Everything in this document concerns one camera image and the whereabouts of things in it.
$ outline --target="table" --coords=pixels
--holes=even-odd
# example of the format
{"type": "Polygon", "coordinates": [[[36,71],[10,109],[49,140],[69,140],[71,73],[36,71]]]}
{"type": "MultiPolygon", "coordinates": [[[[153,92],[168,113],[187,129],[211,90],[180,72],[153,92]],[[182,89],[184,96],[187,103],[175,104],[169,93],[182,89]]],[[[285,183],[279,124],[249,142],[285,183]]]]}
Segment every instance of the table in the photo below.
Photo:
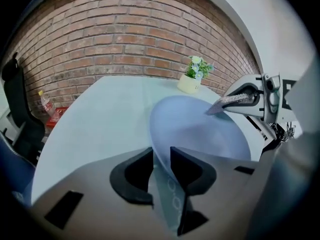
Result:
{"type": "MultiPolygon", "coordinates": [[[[94,161],[151,146],[149,115],[157,102],[188,95],[177,80],[143,76],[105,76],[88,88],[52,130],[38,161],[31,194],[34,203],[75,169],[94,161]]],[[[205,86],[192,94],[214,103],[220,96],[205,86]]],[[[241,114],[227,112],[258,161],[264,139],[241,114]]]]}

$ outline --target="black slot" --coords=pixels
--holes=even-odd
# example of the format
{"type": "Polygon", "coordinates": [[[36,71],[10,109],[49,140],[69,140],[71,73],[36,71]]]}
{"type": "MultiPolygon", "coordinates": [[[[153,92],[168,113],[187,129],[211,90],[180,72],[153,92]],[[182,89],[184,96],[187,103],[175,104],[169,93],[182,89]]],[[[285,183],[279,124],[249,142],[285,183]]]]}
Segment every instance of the black slot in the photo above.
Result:
{"type": "Polygon", "coordinates": [[[171,169],[179,184],[188,196],[202,195],[217,178],[216,170],[176,147],[170,148],[171,169]]]}
{"type": "Polygon", "coordinates": [[[83,196],[82,193],[68,191],[44,218],[63,230],[83,196]]]}
{"type": "Polygon", "coordinates": [[[252,175],[255,171],[255,169],[244,167],[244,166],[238,166],[234,168],[234,170],[240,173],[249,174],[249,175],[252,175]]]}
{"type": "Polygon", "coordinates": [[[131,204],[153,205],[153,197],[147,192],[153,169],[153,149],[149,147],[114,167],[110,173],[110,184],[120,197],[131,204]]]}
{"type": "Polygon", "coordinates": [[[170,148],[170,160],[172,172],[185,191],[181,221],[177,230],[177,235],[181,236],[208,221],[193,209],[189,197],[206,193],[216,181],[217,172],[210,164],[175,147],[170,148]]]}

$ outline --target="white wall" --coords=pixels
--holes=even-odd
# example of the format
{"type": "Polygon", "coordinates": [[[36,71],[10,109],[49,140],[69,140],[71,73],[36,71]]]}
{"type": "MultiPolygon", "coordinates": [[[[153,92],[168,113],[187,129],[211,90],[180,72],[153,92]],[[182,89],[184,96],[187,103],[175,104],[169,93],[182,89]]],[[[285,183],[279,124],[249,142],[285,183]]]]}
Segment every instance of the white wall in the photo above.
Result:
{"type": "Polygon", "coordinates": [[[262,72],[301,76],[316,49],[286,0],[211,0],[237,25],[262,72]]]}
{"type": "Polygon", "coordinates": [[[2,117],[3,113],[8,109],[8,107],[9,105],[7,102],[5,91],[0,82],[0,118],[2,117]]]}

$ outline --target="blue bowl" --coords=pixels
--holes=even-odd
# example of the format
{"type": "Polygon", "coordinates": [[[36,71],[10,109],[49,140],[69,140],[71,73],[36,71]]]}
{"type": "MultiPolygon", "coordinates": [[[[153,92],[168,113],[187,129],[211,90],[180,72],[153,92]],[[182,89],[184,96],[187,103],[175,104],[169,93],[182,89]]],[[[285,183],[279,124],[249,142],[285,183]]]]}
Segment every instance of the blue bowl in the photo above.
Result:
{"type": "Polygon", "coordinates": [[[248,142],[237,124],[224,112],[206,115],[210,106],[201,99],[170,96],[153,108],[149,120],[152,148],[173,179],[170,147],[251,160],[248,142]]]}

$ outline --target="black chair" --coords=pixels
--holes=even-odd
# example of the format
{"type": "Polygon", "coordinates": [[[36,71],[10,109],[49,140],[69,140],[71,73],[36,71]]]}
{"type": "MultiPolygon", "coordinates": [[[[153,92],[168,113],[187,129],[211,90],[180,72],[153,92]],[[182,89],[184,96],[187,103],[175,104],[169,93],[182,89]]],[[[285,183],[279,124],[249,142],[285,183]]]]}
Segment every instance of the black chair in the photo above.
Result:
{"type": "Polygon", "coordinates": [[[12,119],[20,128],[13,148],[33,164],[37,164],[39,151],[44,147],[44,124],[34,117],[28,106],[23,68],[18,66],[17,53],[5,64],[2,70],[4,93],[9,104],[12,119]]]}

